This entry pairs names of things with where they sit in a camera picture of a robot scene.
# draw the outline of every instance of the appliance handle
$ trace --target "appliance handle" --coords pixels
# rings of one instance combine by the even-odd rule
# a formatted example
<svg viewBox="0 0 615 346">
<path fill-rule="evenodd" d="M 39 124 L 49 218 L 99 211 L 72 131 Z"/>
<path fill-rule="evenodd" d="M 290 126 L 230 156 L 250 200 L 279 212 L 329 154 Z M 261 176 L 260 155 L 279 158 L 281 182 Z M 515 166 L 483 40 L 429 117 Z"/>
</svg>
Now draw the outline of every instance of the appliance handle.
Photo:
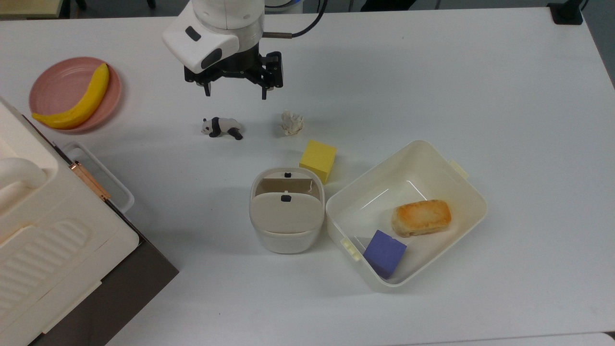
<svg viewBox="0 0 615 346">
<path fill-rule="evenodd" d="M 22 158 L 0 159 L 0 190 L 23 182 L 29 188 L 39 188 L 47 181 L 43 170 L 30 160 Z"/>
</svg>

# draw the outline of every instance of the purple cube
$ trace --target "purple cube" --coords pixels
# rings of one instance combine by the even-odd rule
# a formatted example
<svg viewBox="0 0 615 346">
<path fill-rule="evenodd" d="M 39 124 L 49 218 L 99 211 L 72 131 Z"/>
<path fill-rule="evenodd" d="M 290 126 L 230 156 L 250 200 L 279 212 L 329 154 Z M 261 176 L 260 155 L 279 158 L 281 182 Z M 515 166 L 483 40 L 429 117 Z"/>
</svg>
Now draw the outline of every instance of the purple cube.
<svg viewBox="0 0 615 346">
<path fill-rule="evenodd" d="M 404 244 L 377 230 L 365 249 L 363 257 L 374 268 L 376 274 L 383 279 L 388 279 L 393 275 L 405 251 Z"/>
</svg>

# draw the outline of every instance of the bread roll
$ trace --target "bread roll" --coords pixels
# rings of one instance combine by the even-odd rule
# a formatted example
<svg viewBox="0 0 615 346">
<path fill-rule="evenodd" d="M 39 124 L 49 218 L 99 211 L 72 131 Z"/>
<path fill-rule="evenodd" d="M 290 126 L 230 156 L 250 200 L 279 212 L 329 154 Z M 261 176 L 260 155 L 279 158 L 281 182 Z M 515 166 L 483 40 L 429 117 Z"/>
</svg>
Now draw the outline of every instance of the bread roll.
<svg viewBox="0 0 615 346">
<path fill-rule="evenodd" d="M 449 223 L 451 212 L 439 199 L 404 204 L 391 217 L 393 231 L 404 238 L 444 231 Z"/>
</svg>

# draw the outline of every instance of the toy panda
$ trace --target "toy panda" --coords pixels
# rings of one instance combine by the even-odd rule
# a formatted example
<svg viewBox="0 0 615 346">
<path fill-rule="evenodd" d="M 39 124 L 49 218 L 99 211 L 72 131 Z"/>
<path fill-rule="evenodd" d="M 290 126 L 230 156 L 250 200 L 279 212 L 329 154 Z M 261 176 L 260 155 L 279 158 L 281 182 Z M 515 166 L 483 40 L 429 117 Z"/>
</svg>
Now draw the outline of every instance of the toy panda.
<svg viewBox="0 0 615 346">
<path fill-rule="evenodd" d="M 211 120 L 203 119 L 203 132 L 209 137 L 217 137 L 222 134 L 222 132 L 226 132 L 229 135 L 235 137 L 236 140 L 242 139 L 242 136 L 239 133 L 241 129 L 241 125 L 235 119 L 228 118 L 218 118 L 217 116 L 213 117 Z"/>
</svg>

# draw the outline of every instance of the banana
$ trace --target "banana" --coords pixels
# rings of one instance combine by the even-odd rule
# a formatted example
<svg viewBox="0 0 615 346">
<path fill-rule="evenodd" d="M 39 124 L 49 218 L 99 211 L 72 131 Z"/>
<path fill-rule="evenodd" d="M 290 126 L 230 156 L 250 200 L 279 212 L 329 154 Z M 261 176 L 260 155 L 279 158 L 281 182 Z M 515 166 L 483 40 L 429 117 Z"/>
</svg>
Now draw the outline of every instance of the banana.
<svg viewBox="0 0 615 346">
<path fill-rule="evenodd" d="M 96 68 L 80 101 L 71 109 L 53 115 L 32 113 L 32 118 L 52 129 L 68 130 L 81 125 L 94 113 L 105 96 L 109 84 L 109 68 L 102 63 Z"/>
</svg>

